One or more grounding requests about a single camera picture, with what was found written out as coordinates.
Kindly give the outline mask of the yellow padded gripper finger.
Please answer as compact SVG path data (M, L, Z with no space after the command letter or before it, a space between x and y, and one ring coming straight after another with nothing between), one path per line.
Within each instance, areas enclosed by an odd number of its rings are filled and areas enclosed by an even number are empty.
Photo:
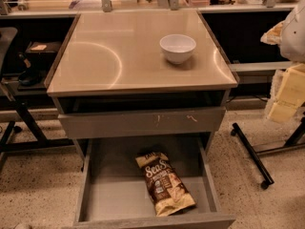
M288 121L305 103L305 64L276 70L272 82L267 117L274 122Z

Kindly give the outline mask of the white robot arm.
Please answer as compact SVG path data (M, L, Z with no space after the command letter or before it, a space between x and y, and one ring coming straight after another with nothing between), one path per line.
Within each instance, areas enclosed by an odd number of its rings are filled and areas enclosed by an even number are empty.
M288 121L305 103L305 0L300 0L284 21L265 32L260 41L277 45L282 57L293 64L273 82L275 94L267 117L274 122Z

